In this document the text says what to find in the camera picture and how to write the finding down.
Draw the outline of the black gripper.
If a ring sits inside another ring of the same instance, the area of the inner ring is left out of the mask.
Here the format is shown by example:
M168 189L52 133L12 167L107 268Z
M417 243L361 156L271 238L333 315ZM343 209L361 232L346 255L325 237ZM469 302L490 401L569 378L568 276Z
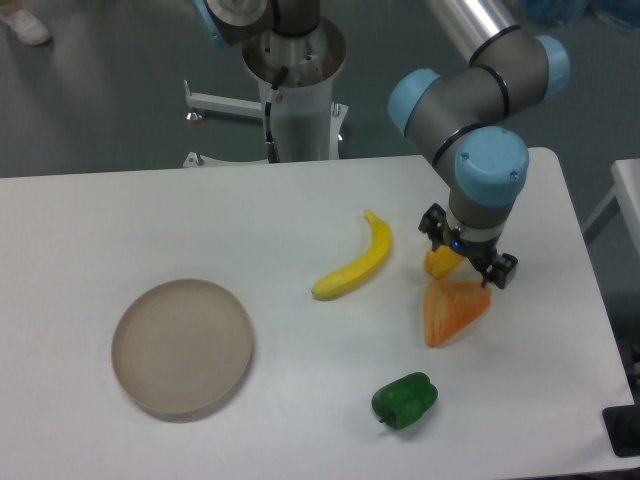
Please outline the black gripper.
M482 277L482 288L492 284L504 290L515 275L518 258L497 252L502 223L490 228L471 227L458 219L447 219L445 210L434 203L423 214L418 229L431 242L431 251L446 246L469 259Z

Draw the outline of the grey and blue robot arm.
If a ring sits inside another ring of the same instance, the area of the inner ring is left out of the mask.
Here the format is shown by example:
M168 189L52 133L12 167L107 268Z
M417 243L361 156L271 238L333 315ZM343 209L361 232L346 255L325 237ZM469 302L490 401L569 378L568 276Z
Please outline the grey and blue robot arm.
M468 67L444 78L430 69L405 76L388 114L449 189L419 228L434 247L466 258L484 283L504 288L517 260L498 240L522 191L528 149L501 122L561 91L570 77L564 46L528 35L500 1L433 1L429 5ZM208 37L240 45L256 79L259 117L271 163L326 160L332 84L346 42L316 1L198 1Z

